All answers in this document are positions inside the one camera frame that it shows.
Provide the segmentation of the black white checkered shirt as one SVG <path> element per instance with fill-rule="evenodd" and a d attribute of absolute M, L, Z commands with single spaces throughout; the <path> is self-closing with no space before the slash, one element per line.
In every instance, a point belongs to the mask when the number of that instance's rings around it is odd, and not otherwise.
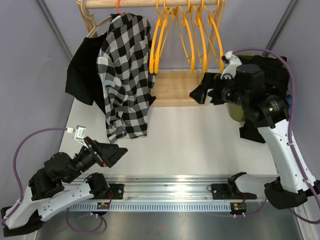
<path fill-rule="evenodd" d="M 148 133 L 156 77 L 149 72 L 152 46 L 148 19 L 133 13 L 116 16 L 97 56 L 102 83 L 106 135 L 110 143 Z"/>

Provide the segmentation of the red orange hanger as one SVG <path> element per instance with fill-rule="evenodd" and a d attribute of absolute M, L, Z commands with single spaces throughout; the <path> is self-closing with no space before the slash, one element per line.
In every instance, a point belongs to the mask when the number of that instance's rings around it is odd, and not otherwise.
<path fill-rule="evenodd" d="M 121 2 L 121 0 L 116 1 L 116 11 L 118 14 L 122 14 L 122 12 L 120 10 L 120 2 Z"/>

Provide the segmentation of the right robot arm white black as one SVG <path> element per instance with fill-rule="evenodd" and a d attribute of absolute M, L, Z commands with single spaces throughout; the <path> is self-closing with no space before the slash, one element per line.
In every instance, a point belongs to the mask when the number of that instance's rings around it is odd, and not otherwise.
<path fill-rule="evenodd" d="M 265 73 L 258 65 L 241 64 L 234 73 L 206 72 L 189 96 L 198 104 L 211 97 L 214 105 L 230 103 L 241 107 L 270 150 L 277 178 L 239 172 L 228 178 L 226 190 L 230 197 L 262 196 L 273 207 L 283 210 L 296 208 L 320 193 L 319 180 L 307 173 L 298 159 L 298 150 L 293 149 L 294 136 L 288 132 L 291 119 L 288 104 L 283 97 L 267 91 Z"/>

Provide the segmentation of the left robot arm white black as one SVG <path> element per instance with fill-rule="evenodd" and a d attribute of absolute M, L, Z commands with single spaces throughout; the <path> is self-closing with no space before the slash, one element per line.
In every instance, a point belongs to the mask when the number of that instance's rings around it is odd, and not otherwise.
<path fill-rule="evenodd" d="M 102 173 L 89 175 L 83 183 L 63 193 L 70 184 L 94 165 L 113 167 L 128 149 L 117 144 L 100 143 L 85 137 L 79 153 L 70 157 L 57 152 L 44 162 L 29 180 L 22 199 L 1 209 L 4 237 L 21 236 L 39 230 L 45 222 L 67 208 L 85 200 L 103 199 L 110 185 Z"/>

